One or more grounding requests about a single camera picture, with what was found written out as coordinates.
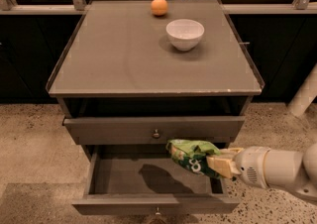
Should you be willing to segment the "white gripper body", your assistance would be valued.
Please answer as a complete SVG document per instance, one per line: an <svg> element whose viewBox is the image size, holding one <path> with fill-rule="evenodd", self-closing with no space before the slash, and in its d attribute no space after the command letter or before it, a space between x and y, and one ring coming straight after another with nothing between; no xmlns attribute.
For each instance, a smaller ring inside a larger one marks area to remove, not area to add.
<svg viewBox="0 0 317 224"><path fill-rule="evenodd" d="M268 147L249 147L234 157L236 167L241 173L239 178L246 185L268 188L264 177L264 159L269 152Z"/></svg>

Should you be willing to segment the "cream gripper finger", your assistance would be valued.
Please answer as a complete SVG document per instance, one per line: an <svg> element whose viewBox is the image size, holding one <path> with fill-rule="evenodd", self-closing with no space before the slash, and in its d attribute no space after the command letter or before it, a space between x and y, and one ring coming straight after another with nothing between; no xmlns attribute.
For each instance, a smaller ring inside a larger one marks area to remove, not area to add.
<svg viewBox="0 0 317 224"><path fill-rule="evenodd" d="M208 156L206 160L207 165L223 177L232 178L233 176L240 174L236 163L232 159L221 158L219 156Z"/></svg>
<svg viewBox="0 0 317 224"><path fill-rule="evenodd" d="M230 155L234 156L241 152L244 148L227 148L227 149L220 149L221 155Z"/></svg>

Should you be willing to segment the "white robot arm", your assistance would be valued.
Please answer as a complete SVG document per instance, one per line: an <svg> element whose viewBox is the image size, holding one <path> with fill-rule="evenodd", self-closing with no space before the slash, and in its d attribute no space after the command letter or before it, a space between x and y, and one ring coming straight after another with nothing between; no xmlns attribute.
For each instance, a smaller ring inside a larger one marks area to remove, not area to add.
<svg viewBox="0 0 317 224"><path fill-rule="evenodd" d="M279 189L317 204L317 144L304 153L270 147L221 149L206 157L208 166L226 178L237 177L246 185Z"/></svg>

